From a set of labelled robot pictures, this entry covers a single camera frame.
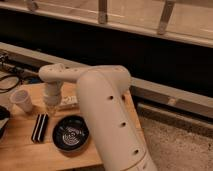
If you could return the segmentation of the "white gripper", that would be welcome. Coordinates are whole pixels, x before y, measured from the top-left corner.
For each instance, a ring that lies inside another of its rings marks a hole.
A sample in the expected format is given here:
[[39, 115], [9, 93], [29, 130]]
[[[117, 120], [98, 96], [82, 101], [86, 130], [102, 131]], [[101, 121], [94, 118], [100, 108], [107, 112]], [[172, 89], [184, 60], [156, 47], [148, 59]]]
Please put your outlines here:
[[61, 87], [62, 83], [53, 82], [44, 84], [43, 101], [48, 114], [55, 115], [58, 110], [58, 104], [61, 102]]

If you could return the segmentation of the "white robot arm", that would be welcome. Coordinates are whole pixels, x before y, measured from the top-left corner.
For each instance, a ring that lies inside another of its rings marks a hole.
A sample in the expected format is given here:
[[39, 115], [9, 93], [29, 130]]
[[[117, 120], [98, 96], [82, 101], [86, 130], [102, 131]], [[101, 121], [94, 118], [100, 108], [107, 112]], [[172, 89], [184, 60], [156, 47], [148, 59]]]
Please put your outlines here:
[[157, 171], [122, 99], [131, 84], [125, 67], [67, 69], [62, 64], [51, 64], [39, 69], [39, 77], [45, 82], [44, 103], [48, 106], [60, 103], [63, 83], [76, 85], [80, 112], [106, 171]]

